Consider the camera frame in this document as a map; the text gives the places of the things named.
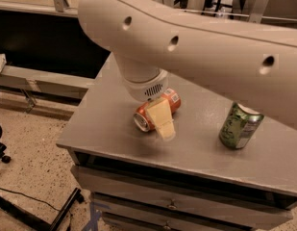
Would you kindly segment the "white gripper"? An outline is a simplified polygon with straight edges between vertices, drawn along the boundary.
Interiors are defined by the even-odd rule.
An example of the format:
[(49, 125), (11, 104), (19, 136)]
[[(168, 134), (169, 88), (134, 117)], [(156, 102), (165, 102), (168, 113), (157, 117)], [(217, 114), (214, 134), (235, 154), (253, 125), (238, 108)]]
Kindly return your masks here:
[(123, 84), (128, 93), (137, 101), (155, 99), (145, 108), (146, 114), (159, 136), (164, 141), (171, 141), (176, 135), (173, 117), (169, 101), (160, 97), (168, 88), (168, 72), (162, 69), (155, 78), (146, 82), (123, 79)]

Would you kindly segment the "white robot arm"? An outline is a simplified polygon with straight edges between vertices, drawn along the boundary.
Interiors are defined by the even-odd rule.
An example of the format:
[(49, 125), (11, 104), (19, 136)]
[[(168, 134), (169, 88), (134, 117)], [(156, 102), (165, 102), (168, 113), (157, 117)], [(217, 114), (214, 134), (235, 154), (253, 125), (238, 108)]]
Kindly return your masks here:
[(184, 13), (154, 0), (80, 0), (86, 35), (130, 82), (158, 69), (297, 130), (297, 30)]

